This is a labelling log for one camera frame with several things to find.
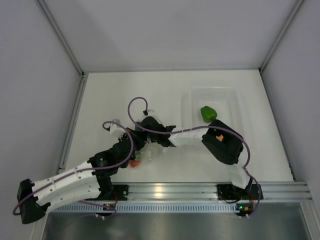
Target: green vegetable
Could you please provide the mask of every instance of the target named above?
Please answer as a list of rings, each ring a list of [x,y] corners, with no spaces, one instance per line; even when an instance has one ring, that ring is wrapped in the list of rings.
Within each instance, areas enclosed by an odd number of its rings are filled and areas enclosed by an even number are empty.
[[[203,121],[205,121],[207,124],[211,123],[218,116],[216,110],[209,106],[202,107],[200,111]]]

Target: metal corner frame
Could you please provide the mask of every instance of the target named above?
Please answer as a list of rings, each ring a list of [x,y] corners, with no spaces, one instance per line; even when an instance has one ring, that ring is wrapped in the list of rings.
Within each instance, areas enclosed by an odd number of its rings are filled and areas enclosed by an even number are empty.
[[[74,136],[76,123],[77,123],[77,119],[78,119],[78,115],[79,115],[79,111],[80,111],[82,98],[83,98],[84,93],[85,93],[87,80],[88,80],[88,74],[84,74],[83,77],[80,80],[78,91],[77,91],[77,94],[76,94],[76,97],[75,97],[75,101],[74,101],[74,104],[73,104],[71,116],[70,116],[70,119],[69,119],[69,122],[68,122],[67,131],[66,131],[66,134],[65,134],[65,137],[64,137],[64,141],[63,141],[63,148],[62,148],[62,151],[61,151],[61,154],[60,154],[60,158],[59,158],[58,169],[55,172],[56,174],[57,173],[61,173],[61,171],[64,171],[65,167],[66,167],[66,160],[68,158],[69,150],[70,150],[70,147],[71,147],[72,138]]]
[[[298,15],[298,12],[303,7],[305,2],[306,2],[306,0],[297,0],[296,1],[294,7],[292,8],[292,10],[290,11],[288,17],[286,18],[286,20],[285,20],[280,32],[278,33],[278,35],[275,38],[273,44],[271,45],[271,48],[269,49],[267,55],[265,56],[265,58],[264,58],[264,60],[263,60],[263,62],[261,64],[261,67],[259,68],[259,71],[261,73],[266,69],[266,66],[268,65],[271,57],[274,55],[274,53],[277,50],[278,46],[280,45],[280,43],[284,39],[284,36],[288,32],[288,29],[292,25],[293,21],[296,19],[297,15]]]
[[[44,0],[35,0],[36,4],[39,6],[41,12],[43,13],[44,17],[48,21],[48,23],[51,25],[52,30],[54,31],[55,35],[59,39],[65,53],[69,56],[71,62],[73,63],[76,71],[78,74],[83,77],[84,71],[82,71],[79,62],[77,61],[74,53],[71,50],[70,45],[68,44],[65,36],[63,35],[62,31],[60,30],[60,27],[58,26],[54,16],[50,12],[48,5],[45,3]]]

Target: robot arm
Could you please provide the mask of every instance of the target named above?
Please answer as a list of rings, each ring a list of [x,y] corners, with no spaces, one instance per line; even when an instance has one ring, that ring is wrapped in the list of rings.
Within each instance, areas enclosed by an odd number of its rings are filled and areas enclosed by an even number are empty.
[[[144,118],[139,125],[158,132],[171,133],[179,130],[174,125],[164,127],[152,116]],[[210,126],[236,133],[219,120],[214,120]],[[46,213],[66,204],[85,199],[105,200],[110,196],[114,189],[110,176],[116,174],[118,168],[126,168],[129,161],[110,169],[99,170],[96,168],[113,166],[123,161],[130,153],[131,141],[127,133],[115,124],[112,124],[108,130],[119,138],[119,141],[112,148],[99,152],[79,166],[51,178],[35,182],[26,179],[20,183],[17,194],[18,202],[34,193],[19,206],[23,224],[35,222],[44,217]],[[205,145],[218,161],[228,165],[229,171],[233,173],[232,183],[234,186],[246,189],[252,183],[250,177],[244,172],[243,166],[238,164],[243,144],[234,134],[211,128],[191,129],[177,134],[157,134],[138,128],[135,130],[127,128],[127,130],[134,143],[134,151],[129,158],[130,160],[135,160],[134,152],[142,149],[147,140],[156,142],[163,147]]]

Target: red object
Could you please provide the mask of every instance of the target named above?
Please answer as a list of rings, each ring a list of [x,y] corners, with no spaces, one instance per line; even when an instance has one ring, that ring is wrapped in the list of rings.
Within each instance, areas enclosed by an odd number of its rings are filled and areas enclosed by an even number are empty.
[[[129,161],[129,165],[132,168],[135,168],[135,167],[139,166],[140,164],[141,164],[141,160],[130,160]]]

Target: gray metal panel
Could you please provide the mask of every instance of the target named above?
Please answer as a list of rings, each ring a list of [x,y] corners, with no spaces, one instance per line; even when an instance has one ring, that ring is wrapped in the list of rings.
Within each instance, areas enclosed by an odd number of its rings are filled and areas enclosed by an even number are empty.
[[[0,22],[0,239],[26,240],[19,183],[55,173],[80,78],[33,0],[1,1]]]
[[[81,216],[51,213],[42,240],[309,240],[300,205],[262,204],[250,219],[214,213],[134,213],[77,220],[60,235],[51,235],[48,225],[60,231]]]
[[[320,1],[308,0],[263,72],[296,178],[320,211]]]
[[[261,66],[295,0],[46,0],[85,72]]]

